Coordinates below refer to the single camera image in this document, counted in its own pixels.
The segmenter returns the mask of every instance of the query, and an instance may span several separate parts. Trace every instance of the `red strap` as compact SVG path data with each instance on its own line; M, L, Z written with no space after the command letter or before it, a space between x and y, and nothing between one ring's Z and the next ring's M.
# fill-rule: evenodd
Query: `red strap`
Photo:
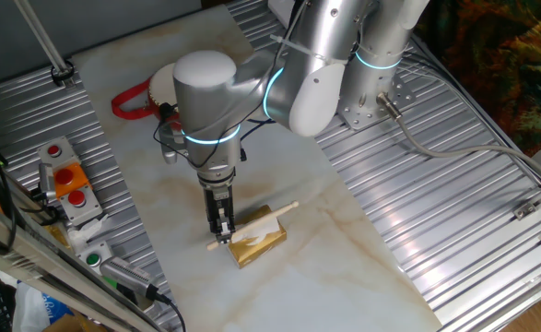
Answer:
M149 88L150 80L151 77L148 78L145 82L136 85L114 97L114 99L112 99L111 101L112 113L125 120L137 120L153 114L153 112L156 111L156 109L154 109L153 107L142 107L132 111L121 110L121 105L140 95L141 92Z

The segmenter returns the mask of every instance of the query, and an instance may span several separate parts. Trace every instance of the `white table surface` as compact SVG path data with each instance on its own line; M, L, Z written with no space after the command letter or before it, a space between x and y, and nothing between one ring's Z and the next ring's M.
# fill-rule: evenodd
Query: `white table surface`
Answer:
M312 138L279 124L248 136L233 185L238 217L268 204L288 239L244 269L206 250L204 196L185 160L167 165L155 117L125 121L110 100L185 53L252 53L224 6L74 56L189 331L435 331L434 313L401 271ZM244 124L245 133L251 126Z

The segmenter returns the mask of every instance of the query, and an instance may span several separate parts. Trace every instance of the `white box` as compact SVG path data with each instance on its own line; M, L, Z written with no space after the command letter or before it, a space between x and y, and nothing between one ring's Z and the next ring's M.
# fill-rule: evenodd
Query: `white box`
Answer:
M49 153L52 147L59 148L58 155L52 155ZM65 138L65 136L56 138L38 148L37 153L39 153L39 157L41 157L42 162L51 164L53 167L53 172L57 172L74 162L81 164L77 154L74 152L74 149L71 147L71 144L69 144L69 141L67 138Z
M74 195L76 195L77 192L82 192L84 194L86 203L82 207L76 207L69 202L69 197L74 193ZM75 226L84 223L94 217L97 217L99 214L102 213L102 207L100 207L98 199L96 199L94 192L87 185L77 190L74 190L67 195L59 197L59 202L64 207L67 218Z

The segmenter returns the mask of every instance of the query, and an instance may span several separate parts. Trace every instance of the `blue light ring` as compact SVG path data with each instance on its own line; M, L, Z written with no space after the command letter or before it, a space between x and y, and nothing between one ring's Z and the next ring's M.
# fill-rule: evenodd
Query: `blue light ring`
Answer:
M223 137L223 138L221 138L221 139L219 139L219 140L202 140L202 139L192 138L192 137L190 137L190 136L187 136L187 135L184 133L183 130L182 130L182 134L184 135L184 137L185 137L186 139L188 139L189 141L194 142L194 143L196 143L196 144L212 145L212 144L217 144L217 143L221 144L221 143L223 143L223 142L227 142L228 140L234 138L234 137L237 135L237 133L240 132L240 128L241 128L241 124L238 124L237 129L236 129L235 131L233 131L233 133L231 133L231 135L229 135L229 136L227 136L227 137Z
M262 101L262 106L263 106L263 109L264 109L264 114L266 114L266 116L271 119L270 115L268 115L268 94L270 93L270 88L272 88L272 85L274 84L274 82L276 81L276 79L280 76L280 74L282 74L282 71L284 70L285 68L280 68L280 70L278 70L273 76L272 78L270 78L270 81L268 82L268 86L266 87L266 93L264 94L264 99Z
M356 57L360 60L360 62L367 66L367 67L370 67L370 68L373 68L373 69L381 69L381 70L384 70L384 69L391 69L391 68L394 68L396 67L397 65L399 65L401 63L401 59L399 59L399 61L397 61L396 64L394 65L388 65L388 66L377 66L377 65L371 65L369 64L368 62L362 60L362 58L360 57L360 54L358 52L356 52Z

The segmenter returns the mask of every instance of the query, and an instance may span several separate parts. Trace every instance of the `wooden stick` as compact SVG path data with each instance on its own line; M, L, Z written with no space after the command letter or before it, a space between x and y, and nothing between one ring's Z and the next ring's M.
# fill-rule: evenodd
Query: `wooden stick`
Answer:
M268 221L270 221L270 220L272 220L274 218L278 218L278 217L282 216L283 214L289 212L292 208L296 208L298 206L299 206L299 202L294 201L294 202L292 202L292 203L290 203L288 205L285 205L285 206L279 208L276 211L270 212L267 215L262 216L261 218L253 220L251 222L248 222L247 225L245 225L245 226L241 227L240 229L236 230L231 235L231 238L233 238L233 236L235 236L235 235L242 235L244 233L252 231L253 229L256 229L258 227L263 227ZM208 250L208 251L212 251L212 250L215 250L217 248L218 248L218 242L217 241L214 241L214 242L209 243L209 244L206 245L206 250Z

